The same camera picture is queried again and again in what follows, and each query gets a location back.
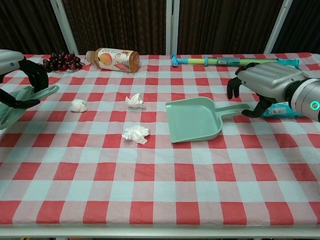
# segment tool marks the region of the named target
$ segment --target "dustpan handle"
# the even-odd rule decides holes
[[[246,103],[234,105],[234,106],[225,106],[217,108],[216,115],[220,118],[233,117],[241,115],[242,111],[245,109],[250,109],[249,105]]]

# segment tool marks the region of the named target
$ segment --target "plastic bottle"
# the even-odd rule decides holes
[[[85,58],[101,69],[135,73],[140,66],[139,53],[131,50],[98,48],[87,51]]]

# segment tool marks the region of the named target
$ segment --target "green indicator light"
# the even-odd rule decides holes
[[[317,111],[318,109],[320,109],[320,102],[318,102],[318,101],[312,101],[312,102],[310,103],[310,108],[311,108],[312,110]]]

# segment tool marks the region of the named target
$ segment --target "grape bunch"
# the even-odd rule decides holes
[[[52,71],[76,71],[82,69],[84,63],[80,62],[80,58],[75,56],[73,53],[66,54],[62,53],[52,53],[49,60],[43,59],[43,67],[50,73]]]

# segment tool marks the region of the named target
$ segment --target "mint green dustpan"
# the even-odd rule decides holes
[[[214,139],[222,129],[222,118],[250,108],[244,103],[218,108],[208,97],[171,101],[165,106],[172,143]]]
[[[27,101],[30,99],[43,99],[56,93],[59,90],[58,85],[49,86],[41,91],[34,93],[32,86],[26,86],[19,91],[11,92],[10,94],[17,100]],[[0,103],[0,130],[5,129],[14,124],[24,113],[26,109],[18,109],[8,107]]]

